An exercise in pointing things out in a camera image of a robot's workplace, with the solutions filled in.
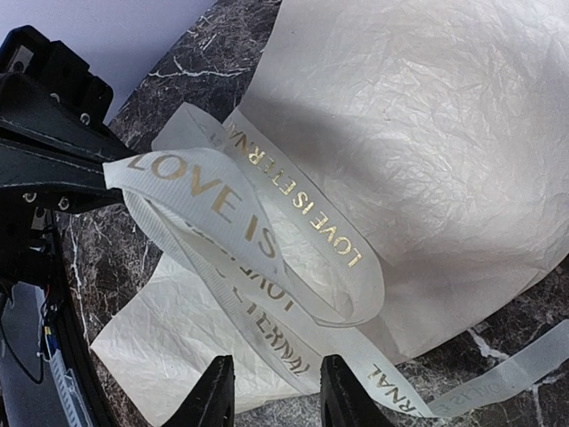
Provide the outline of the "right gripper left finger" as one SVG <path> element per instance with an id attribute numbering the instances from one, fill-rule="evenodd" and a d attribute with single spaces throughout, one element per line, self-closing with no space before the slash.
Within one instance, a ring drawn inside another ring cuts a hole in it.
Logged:
<path id="1" fill-rule="evenodd" d="M 231 356 L 218 356 L 175 413 L 176 426 L 233 426 L 235 375 Z"/>

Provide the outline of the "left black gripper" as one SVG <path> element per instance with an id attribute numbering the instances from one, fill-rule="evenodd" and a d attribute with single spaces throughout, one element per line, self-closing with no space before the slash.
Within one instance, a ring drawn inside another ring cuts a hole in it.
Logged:
<path id="1" fill-rule="evenodd" d="M 61 41 L 34 27 L 1 45 L 1 282 L 42 285 L 52 258 L 31 229 L 38 209 L 81 214 L 122 204 L 102 165 L 136 152 L 104 123 L 113 91 Z"/>

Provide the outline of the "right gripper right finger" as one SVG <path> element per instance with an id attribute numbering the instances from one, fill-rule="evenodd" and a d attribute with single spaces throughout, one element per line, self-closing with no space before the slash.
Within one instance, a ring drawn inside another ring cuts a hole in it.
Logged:
<path id="1" fill-rule="evenodd" d="M 340 355 L 324 357 L 320 371 L 324 427 L 394 427 Z"/>

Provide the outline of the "white printed ribbon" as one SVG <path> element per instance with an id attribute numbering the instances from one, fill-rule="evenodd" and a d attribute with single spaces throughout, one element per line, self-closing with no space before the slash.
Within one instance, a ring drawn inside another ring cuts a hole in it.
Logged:
<path id="1" fill-rule="evenodd" d="M 396 368 L 405 339 L 452 317 L 428 290 L 450 282 L 416 263 L 391 266 L 239 112 L 225 123 L 181 105 L 155 151 L 106 163 L 138 227 L 166 259 L 198 275 L 256 353 L 298 391 L 316 364 L 343 357 L 372 400 L 414 417 L 451 417 L 509 399 L 568 359 L 562 322 L 486 374 L 424 401 Z"/>

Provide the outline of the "beige wrapping paper sheet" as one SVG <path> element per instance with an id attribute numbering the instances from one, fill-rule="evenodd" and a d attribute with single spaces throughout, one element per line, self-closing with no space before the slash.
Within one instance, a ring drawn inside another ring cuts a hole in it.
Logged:
<path id="1" fill-rule="evenodd" d="M 241 113 L 391 266 L 448 278 L 433 342 L 484 320 L 568 254 L 565 1 L 284 1 Z M 230 115 L 220 123 L 225 123 Z M 92 348 L 163 425 L 232 354 L 238 410 L 309 395 L 275 372 L 200 277 L 165 258 Z"/>

